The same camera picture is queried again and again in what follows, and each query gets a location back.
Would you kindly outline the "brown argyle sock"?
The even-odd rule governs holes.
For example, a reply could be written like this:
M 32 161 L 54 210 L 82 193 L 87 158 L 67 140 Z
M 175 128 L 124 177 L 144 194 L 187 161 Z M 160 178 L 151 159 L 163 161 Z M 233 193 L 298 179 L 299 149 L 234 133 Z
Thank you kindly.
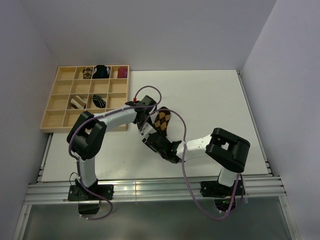
M 167 136 L 170 119 L 171 112 L 169 111 L 169 109 L 165 106 L 161 107 L 155 117 L 154 128 L 164 136 Z

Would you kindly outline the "black white striped sock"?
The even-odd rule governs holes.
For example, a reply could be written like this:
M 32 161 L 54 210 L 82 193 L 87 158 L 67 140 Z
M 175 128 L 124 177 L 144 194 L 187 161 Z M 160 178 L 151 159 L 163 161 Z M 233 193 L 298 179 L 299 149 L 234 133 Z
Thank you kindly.
M 106 107 L 106 101 L 103 100 L 99 95 L 94 94 L 92 97 L 92 102 L 97 108 L 105 108 Z

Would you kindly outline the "tan brown striped sock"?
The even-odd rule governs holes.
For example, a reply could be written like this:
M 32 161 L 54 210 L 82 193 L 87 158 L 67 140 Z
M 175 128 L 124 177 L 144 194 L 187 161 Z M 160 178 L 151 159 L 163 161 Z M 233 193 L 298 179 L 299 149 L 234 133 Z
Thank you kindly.
M 79 95 L 75 95 L 70 99 L 70 106 L 73 109 L 85 109 L 87 102 L 83 100 Z

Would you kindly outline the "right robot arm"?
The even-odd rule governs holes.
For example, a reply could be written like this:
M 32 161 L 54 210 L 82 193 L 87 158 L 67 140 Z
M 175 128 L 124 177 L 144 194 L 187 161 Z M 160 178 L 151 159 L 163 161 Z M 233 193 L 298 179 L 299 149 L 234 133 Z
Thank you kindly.
M 251 147 L 248 140 L 219 127 L 205 137 L 186 142 L 171 142 L 162 133 L 148 132 L 142 142 L 173 164 L 189 160 L 216 161 L 221 166 L 216 189 L 222 195 L 233 190 L 237 175 L 244 172 Z

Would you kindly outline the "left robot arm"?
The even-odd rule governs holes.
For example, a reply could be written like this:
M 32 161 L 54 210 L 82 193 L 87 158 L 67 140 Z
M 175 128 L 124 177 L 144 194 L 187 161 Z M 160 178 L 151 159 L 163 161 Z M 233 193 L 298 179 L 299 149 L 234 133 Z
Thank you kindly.
M 142 100 L 126 102 L 114 110 L 95 114 L 84 111 L 79 115 L 67 136 L 67 142 L 69 154 L 76 160 L 81 184 L 79 194 L 82 197 L 91 200 L 98 193 L 95 156 L 102 147 L 105 133 L 121 125 L 142 124 L 157 105 L 155 100 L 146 95 Z

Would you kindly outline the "rolled red sock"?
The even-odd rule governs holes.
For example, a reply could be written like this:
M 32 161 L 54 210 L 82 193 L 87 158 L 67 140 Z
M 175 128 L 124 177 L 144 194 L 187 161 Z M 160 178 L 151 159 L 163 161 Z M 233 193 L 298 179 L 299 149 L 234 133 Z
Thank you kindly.
M 128 77 L 128 68 L 127 67 L 119 67 L 117 70 L 117 78 L 118 79 L 126 79 Z

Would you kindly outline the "wooden compartment tray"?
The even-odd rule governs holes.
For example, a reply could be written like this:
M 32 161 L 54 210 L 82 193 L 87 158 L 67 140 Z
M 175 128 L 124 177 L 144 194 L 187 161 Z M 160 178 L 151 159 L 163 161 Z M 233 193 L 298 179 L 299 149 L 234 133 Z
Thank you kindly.
M 44 133 L 67 133 L 71 130 L 82 112 L 88 111 L 92 114 L 104 113 L 117 109 L 128 101 L 130 84 L 129 65 L 105 65 L 110 68 L 109 78 L 93 79 L 92 74 L 91 79 L 83 79 L 83 68 L 92 67 L 94 71 L 95 66 L 58 67 L 40 125 L 40 129 Z M 120 67 L 127 68 L 127 78 L 117 78 Z M 85 109 L 74 109 L 71 107 L 71 98 L 76 95 L 86 101 Z M 98 95 L 105 100 L 105 108 L 98 108 L 94 105 L 92 101 L 93 95 Z

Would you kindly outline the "rolled black blue sock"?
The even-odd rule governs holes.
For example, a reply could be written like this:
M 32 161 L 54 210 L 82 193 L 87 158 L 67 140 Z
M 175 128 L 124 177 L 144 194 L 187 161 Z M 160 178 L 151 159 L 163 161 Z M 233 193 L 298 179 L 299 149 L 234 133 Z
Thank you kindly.
M 111 69 L 106 65 L 96 65 L 93 73 L 93 79 L 108 79 L 110 77 Z

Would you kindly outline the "rolled argyle sock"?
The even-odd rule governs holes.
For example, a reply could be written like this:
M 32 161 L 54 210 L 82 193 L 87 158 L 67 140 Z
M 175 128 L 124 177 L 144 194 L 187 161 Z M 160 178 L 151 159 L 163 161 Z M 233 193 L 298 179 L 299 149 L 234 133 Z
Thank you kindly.
M 82 78 L 83 79 L 91 79 L 93 74 L 93 68 L 92 67 L 84 67 L 82 69 Z

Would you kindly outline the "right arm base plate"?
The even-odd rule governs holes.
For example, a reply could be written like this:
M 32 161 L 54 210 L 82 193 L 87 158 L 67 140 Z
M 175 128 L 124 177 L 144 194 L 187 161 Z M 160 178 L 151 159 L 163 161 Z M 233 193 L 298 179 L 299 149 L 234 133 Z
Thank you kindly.
M 200 194 L 204 198 L 214 198 L 214 204 L 219 211 L 226 212 L 229 208 L 234 186 L 227 187 L 218 183 L 217 180 L 201 181 Z M 243 200 L 245 196 L 245 188 L 242 180 L 239 180 L 235 189 L 235 197 L 231 205 L 231 211 L 237 206 L 236 197 Z

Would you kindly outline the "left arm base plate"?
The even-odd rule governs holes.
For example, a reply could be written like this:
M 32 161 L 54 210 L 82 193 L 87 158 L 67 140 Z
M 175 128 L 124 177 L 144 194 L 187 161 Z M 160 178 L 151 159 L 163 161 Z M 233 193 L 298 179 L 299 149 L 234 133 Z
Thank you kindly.
M 67 200 L 69 202 L 78 202 L 78 212 L 81 215 L 93 216 L 98 213 L 101 206 L 101 199 L 97 195 L 107 200 L 113 199 L 114 186 L 112 184 L 100 185 L 97 182 L 85 190 L 83 186 L 76 181 L 69 187 Z

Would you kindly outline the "aluminium rail frame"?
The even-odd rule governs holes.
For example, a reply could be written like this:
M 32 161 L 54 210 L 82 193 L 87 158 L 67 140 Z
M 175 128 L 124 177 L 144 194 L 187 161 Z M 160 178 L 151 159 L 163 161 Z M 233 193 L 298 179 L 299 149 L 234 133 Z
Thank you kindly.
M 131 179 L 117 174 L 108 180 L 114 185 L 112 217 L 87 221 L 71 213 L 75 203 L 67 201 L 69 183 L 39 179 L 27 188 L 13 237 L 16 240 L 102 239 L 112 223 L 133 213 L 134 222 L 124 222 L 125 229 L 136 231 L 140 222 L 146 222 L 149 227 L 144 237 L 150 239 L 157 227 L 164 225 L 167 238 L 171 239 L 174 233 L 181 232 L 181 227 L 161 218 L 147 218 L 147 214 L 153 210 L 165 214 L 177 203 L 177 215 L 185 223 L 198 219 L 209 227 L 209 231 L 202 233 L 207 239 L 215 233 L 219 240 L 299 240 L 301 235 L 282 179 L 272 172 L 259 174 L 254 170 L 243 180 L 246 194 L 239 202 L 235 216 L 212 221 L 198 209 L 187 213 L 192 198 L 183 177 Z

